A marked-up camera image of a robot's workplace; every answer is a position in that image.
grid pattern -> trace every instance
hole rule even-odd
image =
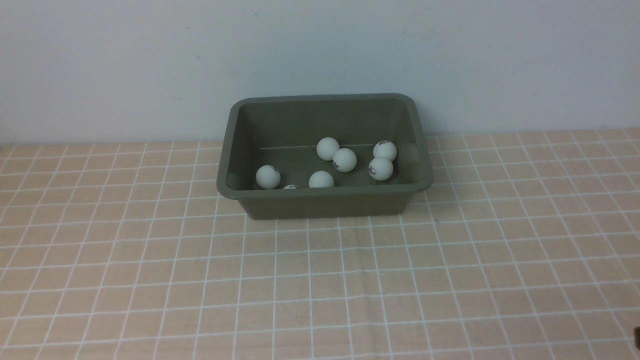
[[[286,221],[220,143],[0,149],[0,358],[639,359],[640,129],[427,140],[402,215]]]

white ball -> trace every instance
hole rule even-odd
[[[333,177],[326,171],[316,171],[309,178],[309,188],[333,188]]]
[[[271,165],[264,165],[255,172],[255,182],[263,189],[274,189],[280,183],[280,172]]]
[[[333,167],[339,172],[349,172],[356,167],[356,154],[351,149],[340,149],[333,155]]]
[[[394,161],[398,155],[398,150],[394,143],[388,140],[382,140],[373,147],[374,158],[387,158],[390,161]]]
[[[369,175],[375,180],[384,181],[394,173],[394,164],[387,158],[374,158],[369,163]]]
[[[340,150],[340,144],[334,138],[324,138],[316,146],[316,153],[325,161],[333,159],[333,155],[338,150]]]

bin rim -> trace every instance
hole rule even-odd
[[[236,132],[236,121],[240,108],[245,104],[260,102],[294,102],[294,101],[348,101],[348,100],[371,100],[371,99],[398,99],[405,103],[413,133],[416,136],[416,146],[420,157],[420,164],[424,170],[422,179],[410,184],[383,184],[383,185],[363,185],[363,186],[338,186],[333,188],[298,188],[298,189],[251,189],[235,190],[227,185],[226,179],[221,175],[228,174],[229,159],[231,154],[231,142]],[[381,195],[391,193],[417,193],[426,190],[433,184],[433,171],[430,168],[429,152],[424,139],[424,132],[418,110],[411,97],[399,93],[379,93],[379,94],[331,94],[331,95],[289,95],[274,97],[249,97],[236,102],[229,111],[227,130],[222,144],[220,154],[220,164],[218,165],[218,175],[216,176],[216,187],[218,193],[232,200],[253,200],[253,199],[308,199],[319,197],[345,197],[358,195]]]

plastic tub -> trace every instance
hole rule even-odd
[[[338,140],[358,157],[349,173],[316,154],[324,137]],[[376,181],[368,173],[373,146],[397,145],[394,173]],[[279,169],[274,190],[260,189],[255,172]],[[329,172],[333,188],[308,188],[314,172]],[[415,103],[401,94],[263,97],[236,103],[229,114],[217,187],[238,200],[256,220],[393,215],[404,211],[413,194],[431,186],[433,167]],[[283,190],[288,184],[301,188]]]

white wall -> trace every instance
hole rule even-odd
[[[0,0],[0,143],[221,139],[402,92],[428,133],[640,126],[638,0]]]

